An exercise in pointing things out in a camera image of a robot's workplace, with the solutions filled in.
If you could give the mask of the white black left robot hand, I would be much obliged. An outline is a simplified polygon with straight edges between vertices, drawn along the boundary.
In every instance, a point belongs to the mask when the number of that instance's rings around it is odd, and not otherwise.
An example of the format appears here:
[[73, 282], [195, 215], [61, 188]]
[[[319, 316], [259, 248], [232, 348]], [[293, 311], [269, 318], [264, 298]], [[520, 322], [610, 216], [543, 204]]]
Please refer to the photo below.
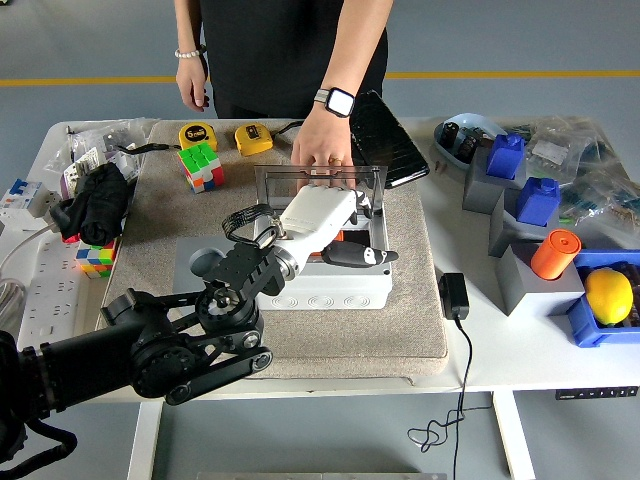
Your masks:
[[369, 199], [362, 191], [302, 187], [279, 217], [284, 237], [274, 243], [274, 254], [284, 278], [298, 276], [311, 254], [317, 252], [325, 263], [349, 268], [371, 268], [397, 260], [395, 251], [336, 239], [344, 224], [357, 217], [359, 208], [371, 213]]

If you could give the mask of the person's left hand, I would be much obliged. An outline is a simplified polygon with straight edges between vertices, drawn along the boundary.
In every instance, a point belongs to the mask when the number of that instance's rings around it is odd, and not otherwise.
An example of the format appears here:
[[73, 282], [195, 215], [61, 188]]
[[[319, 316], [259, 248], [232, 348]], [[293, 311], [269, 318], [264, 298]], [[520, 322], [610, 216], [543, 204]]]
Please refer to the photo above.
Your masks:
[[315, 102], [294, 140], [291, 164], [352, 167], [349, 119], [340, 118]]

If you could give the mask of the person's right hand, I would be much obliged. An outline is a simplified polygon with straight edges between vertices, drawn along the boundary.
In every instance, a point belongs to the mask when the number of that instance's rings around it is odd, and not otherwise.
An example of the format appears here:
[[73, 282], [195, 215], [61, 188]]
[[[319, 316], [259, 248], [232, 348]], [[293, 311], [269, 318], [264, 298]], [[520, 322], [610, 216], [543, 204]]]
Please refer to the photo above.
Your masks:
[[203, 112], [209, 107], [209, 97], [206, 93], [207, 75], [207, 64], [201, 56], [178, 60], [176, 83], [181, 100], [185, 106], [196, 112]]

